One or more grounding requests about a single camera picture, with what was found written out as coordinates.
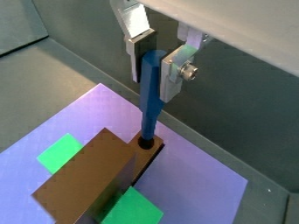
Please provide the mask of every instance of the gray wall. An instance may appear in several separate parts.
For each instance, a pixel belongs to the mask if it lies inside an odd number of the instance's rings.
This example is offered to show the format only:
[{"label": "gray wall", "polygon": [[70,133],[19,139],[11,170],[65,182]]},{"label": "gray wall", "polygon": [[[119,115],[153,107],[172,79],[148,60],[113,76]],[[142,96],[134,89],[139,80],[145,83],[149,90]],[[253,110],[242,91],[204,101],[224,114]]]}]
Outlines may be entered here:
[{"label": "gray wall", "polygon": [[0,1],[0,56],[47,36],[30,0]]},{"label": "gray wall", "polygon": [[[214,41],[174,116],[289,191],[299,189],[299,79]],[[178,98],[189,109],[174,111]]]}]

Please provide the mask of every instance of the purple mat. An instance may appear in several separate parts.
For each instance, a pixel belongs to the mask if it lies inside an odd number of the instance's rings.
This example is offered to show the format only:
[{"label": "purple mat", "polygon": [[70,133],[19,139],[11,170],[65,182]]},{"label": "purple mat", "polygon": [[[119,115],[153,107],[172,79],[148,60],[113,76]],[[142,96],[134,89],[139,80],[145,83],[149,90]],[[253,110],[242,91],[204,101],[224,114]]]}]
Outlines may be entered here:
[{"label": "purple mat", "polygon": [[[35,157],[65,133],[85,144],[106,127],[126,143],[141,113],[103,85],[93,87],[0,154],[0,223],[46,224],[30,194],[50,174]],[[246,180],[157,123],[165,146],[134,188],[162,210],[161,224],[230,224]]]}]

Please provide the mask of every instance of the brown box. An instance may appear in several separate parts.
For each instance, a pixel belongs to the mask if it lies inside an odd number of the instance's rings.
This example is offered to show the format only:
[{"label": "brown box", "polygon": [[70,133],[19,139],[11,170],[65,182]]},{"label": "brown box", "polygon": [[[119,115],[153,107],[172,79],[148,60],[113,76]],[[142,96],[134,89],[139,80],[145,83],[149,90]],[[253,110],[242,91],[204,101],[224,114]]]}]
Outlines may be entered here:
[{"label": "brown box", "polygon": [[133,180],[135,153],[106,129],[91,138],[31,196],[57,224],[98,215]]}]

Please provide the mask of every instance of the blue stick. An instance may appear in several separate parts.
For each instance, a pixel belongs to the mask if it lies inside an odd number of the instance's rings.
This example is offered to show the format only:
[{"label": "blue stick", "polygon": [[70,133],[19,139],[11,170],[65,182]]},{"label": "blue stick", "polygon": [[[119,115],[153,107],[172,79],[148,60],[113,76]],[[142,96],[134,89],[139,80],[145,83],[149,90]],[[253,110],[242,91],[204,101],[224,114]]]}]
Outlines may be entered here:
[{"label": "blue stick", "polygon": [[146,149],[153,146],[154,124],[164,106],[158,97],[160,60],[164,55],[165,51],[154,50],[146,52],[142,57],[138,106],[142,111],[142,121],[138,145]]}]

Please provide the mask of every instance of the green square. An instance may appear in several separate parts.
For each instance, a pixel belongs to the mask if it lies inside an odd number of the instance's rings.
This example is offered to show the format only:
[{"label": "green square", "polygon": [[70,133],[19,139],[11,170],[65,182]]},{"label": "green square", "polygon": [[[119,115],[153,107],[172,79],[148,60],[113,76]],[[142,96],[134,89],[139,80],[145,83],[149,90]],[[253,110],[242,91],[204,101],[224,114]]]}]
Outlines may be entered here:
[{"label": "green square", "polygon": [[82,144],[67,133],[42,152],[42,154],[37,157],[37,160],[49,173],[53,174],[66,164],[81,148]]},{"label": "green square", "polygon": [[106,214],[102,224],[156,224],[164,213],[130,186]]}]

